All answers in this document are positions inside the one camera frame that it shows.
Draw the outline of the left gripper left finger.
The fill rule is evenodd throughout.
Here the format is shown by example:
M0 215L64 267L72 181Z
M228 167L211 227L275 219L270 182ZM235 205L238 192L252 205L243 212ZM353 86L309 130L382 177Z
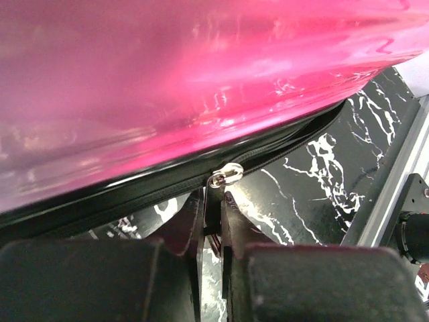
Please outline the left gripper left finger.
M1 249L2 321L199 321L203 193L144 239L27 239Z

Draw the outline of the pink and teal kids suitcase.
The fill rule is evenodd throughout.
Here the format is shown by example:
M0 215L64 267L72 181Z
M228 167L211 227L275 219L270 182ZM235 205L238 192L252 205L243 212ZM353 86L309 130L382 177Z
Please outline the pink and teal kids suitcase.
M427 49L427 1L2 1L1 232L200 185Z

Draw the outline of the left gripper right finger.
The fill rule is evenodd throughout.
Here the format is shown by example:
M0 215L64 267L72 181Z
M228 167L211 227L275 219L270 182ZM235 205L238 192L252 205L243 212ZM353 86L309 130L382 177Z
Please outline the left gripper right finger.
M221 203L229 321L427 321L400 257L387 248L275 243Z

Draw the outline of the silver zipper pull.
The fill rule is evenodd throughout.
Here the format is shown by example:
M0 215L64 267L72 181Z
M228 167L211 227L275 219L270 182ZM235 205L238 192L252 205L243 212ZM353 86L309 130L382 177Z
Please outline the silver zipper pull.
M234 162L225 164L222 168L215 170L206 182L205 197L224 193L227 186L231 186L240 181L244 176L242 165Z

